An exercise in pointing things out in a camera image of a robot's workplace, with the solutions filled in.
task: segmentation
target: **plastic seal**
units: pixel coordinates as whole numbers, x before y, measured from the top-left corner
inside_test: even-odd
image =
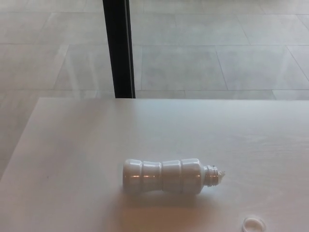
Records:
[[[264,232],[265,229],[264,222],[259,218],[247,217],[242,224],[243,232]]]

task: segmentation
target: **black window frame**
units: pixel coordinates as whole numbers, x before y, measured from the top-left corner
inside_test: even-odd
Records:
[[[103,0],[116,98],[135,98],[129,0]]]

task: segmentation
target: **bottle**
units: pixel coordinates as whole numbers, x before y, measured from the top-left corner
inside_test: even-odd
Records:
[[[199,194],[204,186],[218,185],[225,172],[203,166],[198,159],[147,162],[127,159],[123,166],[123,189],[128,194],[162,190]]]

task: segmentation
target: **table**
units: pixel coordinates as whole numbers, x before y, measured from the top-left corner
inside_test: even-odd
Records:
[[[125,159],[226,171],[197,196],[121,192]],[[40,99],[0,182],[1,232],[307,231],[307,101]]]

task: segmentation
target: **tiled floor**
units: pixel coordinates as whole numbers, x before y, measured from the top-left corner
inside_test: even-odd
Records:
[[[138,98],[309,100],[309,0],[130,0]],[[39,97],[113,98],[102,0],[1,0],[0,177]]]

